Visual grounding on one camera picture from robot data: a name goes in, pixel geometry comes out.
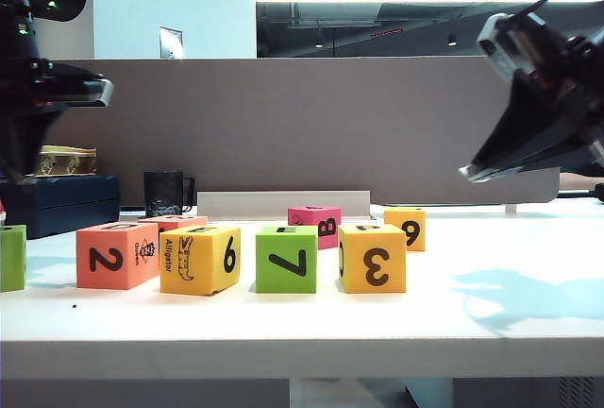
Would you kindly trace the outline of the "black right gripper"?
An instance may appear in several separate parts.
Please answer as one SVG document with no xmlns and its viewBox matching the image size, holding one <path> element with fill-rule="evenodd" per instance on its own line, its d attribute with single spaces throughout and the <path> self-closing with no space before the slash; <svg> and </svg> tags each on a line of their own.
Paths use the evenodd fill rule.
<svg viewBox="0 0 604 408">
<path fill-rule="evenodd" d="M 528 70 L 513 76 L 509 104 L 473 160 L 470 182 L 603 164 L 603 32 L 566 39 L 536 15 L 514 25 Z"/>
</svg>

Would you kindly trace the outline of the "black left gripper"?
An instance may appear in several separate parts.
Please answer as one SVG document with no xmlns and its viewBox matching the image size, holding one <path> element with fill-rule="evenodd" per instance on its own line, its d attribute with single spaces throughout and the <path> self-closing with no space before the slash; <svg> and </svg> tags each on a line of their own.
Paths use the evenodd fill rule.
<svg viewBox="0 0 604 408">
<path fill-rule="evenodd" d="M 107 78 L 49 59 L 1 60 L 1 107 L 107 106 Z M 1 112 L 1 172 L 22 184 L 37 167 L 43 140 L 62 111 Z"/>
</svg>

